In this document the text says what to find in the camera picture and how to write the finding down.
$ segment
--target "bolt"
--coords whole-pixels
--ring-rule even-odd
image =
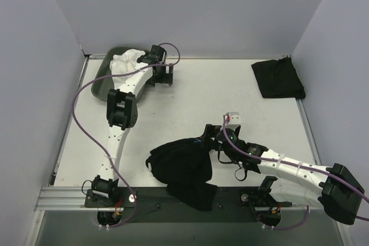
[[[133,202],[134,202],[134,196],[133,196],[133,194],[129,195],[128,200],[129,200],[129,202],[131,202],[131,203],[133,203]]]
[[[242,202],[247,202],[248,201],[248,195],[246,193],[241,195],[241,200]]]

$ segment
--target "gray wall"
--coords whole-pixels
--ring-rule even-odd
[[[291,54],[321,0],[57,0],[84,51],[170,41],[185,56]]]
[[[23,245],[84,57],[55,0],[0,0],[0,239]]]
[[[323,0],[293,53],[322,162],[346,165],[367,190],[368,20],[368,0]],[[369,217],[366,202],[359,214]],[[355,245],[368,245],[368,222],[351,233]]]

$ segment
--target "white table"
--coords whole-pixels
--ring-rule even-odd
[[[83,84],[94,79],[102,60],[89,60]],[[251,65],[258,60],[184,59],[174,68],[174,84],[145,88],[138,103],[138,122],[123,150],[120,172],[134,187],[166,186],[145,166],[150,151],[164,143],[203,133],[207,123],[222,124],[222,115],[238,111],[240,138],[265,145],[291,158],[314,164],[295,99],[263,99]],[[76,106],[81,124],[106,143],[106,103],[85,89]],[[61,150],[54,186],[80,187],[100,169],[102,150],[72,121]],[[244,182],[234,177],[237,165],[223,165],[210,152],[213,178],[218,186],[258,186],[264,176],[248,173]]]

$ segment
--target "white cloth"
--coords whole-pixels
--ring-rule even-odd
[[[114,55],[110,62],[111,74],[126,74],[132,72],[137,64],[137,59],[146,53],[141,50],[129,49],[122,55]],[[113,77],[114,89],[118,89],[130,76]]]

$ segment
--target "folded black cloth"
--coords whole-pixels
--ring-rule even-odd
[[[198,139],[180,139],[153,149],[146,166],[174,197],[197,210],[211,210],[217,186],[206,184],[213,174],[209,150]]]
[[[251,65],[263,98],[305,98],[290,57],[266,60]]]

